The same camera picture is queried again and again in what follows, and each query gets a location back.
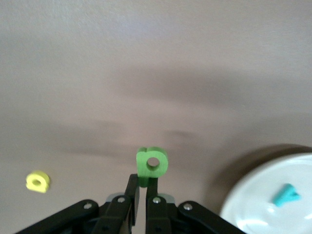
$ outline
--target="green foam piece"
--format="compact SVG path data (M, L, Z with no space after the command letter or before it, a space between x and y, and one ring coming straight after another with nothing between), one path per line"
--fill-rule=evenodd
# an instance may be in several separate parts
M159 164L151 166L148 164L150 158L157 158ZM159 147L139 148L136 154L137 176L141 187L147 187L148 178L163 176L168 170L168 156L164 149Z

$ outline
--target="white bowl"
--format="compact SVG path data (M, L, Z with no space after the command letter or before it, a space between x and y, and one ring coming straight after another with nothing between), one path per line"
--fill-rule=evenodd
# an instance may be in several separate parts
M277 207L272 200L285 184L301 199ZM312 154L282 157L248 173L227 196L220 216L247 234L311 234Z

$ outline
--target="yellow foam piece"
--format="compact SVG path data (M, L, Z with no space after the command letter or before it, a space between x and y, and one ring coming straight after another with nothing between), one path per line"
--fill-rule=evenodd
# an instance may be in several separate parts
M50 178L42 171L33 171L26 177L26 187L38 193L46 193L49 189Z

